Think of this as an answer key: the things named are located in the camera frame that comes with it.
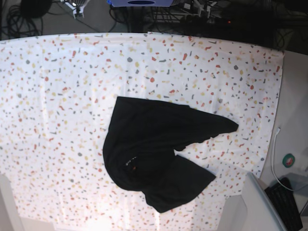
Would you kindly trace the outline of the terrazzo pattern tablecloth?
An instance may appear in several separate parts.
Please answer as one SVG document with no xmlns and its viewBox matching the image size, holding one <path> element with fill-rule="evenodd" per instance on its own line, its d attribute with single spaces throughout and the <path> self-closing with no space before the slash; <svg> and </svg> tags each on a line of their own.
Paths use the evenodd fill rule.
<svg viewBox="0 0 308 231">
<path fill-rule="evenodd" d="M 215 231 L 248 172 L 261 175 L 284 53 L 159 33 L 70 34 L 0 44 L 0 172 L 19 214 L 76 231 Z M 188 105 L 238 123 L 180 154 L 216 175 L 160 214 L 116 186 L 103 143 L 118 96 Z"/>
</svg>

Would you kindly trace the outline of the black t-shirt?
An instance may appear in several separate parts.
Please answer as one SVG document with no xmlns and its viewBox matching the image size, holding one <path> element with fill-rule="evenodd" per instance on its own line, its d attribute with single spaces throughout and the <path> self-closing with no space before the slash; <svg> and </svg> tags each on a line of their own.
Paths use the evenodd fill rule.
<svg viewBox="0 0 308 231">
<path fill-rule="evenodd" d="M 103 145 L 104 165 L 118 187 L 142 192 L 149 206 L 164 213 L 189 203 L 215 179 L 176 152 L 237 129 L 228 118 L 187 105 L 118 97 Z"/>
</svg>

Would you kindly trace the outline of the green tape roll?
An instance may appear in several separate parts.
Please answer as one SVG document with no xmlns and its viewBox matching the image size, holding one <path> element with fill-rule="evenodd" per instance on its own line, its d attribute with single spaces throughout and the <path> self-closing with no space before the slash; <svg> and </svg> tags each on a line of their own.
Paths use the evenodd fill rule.
<svg viewBox="0 0 308 231">
<path fill-rule="evenodd" d="M 282 159 L 282 164 L 285 168 L 290 168 L 295 163 L 295 157 L 292 154 L 286 154 Z"/>
</svg>

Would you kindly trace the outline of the white panel left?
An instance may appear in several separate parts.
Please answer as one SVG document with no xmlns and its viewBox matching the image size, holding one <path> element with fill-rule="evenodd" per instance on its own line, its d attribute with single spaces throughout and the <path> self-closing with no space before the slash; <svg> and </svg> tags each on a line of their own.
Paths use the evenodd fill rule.
<svg viewBox="0 0 308 231">
<path fill-rule="evenodd" d="M 0 175 L 0 230 L 24 231 L 9 179 Z"/>
</svg>

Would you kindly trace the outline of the black keyboard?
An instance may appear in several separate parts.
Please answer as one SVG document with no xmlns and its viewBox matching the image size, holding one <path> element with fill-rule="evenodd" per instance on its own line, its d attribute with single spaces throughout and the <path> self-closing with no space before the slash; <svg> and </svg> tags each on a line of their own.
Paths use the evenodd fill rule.
<svg viewBox="0 0 308 231">
<path fill-rule="evenodd" d="M 281 184 L 276 183 L 275 185 L 266 188 L 265 193 L 288 231 L 299 231 L 303 228 L 292 191 L 287 190 Z"/>
</svg>

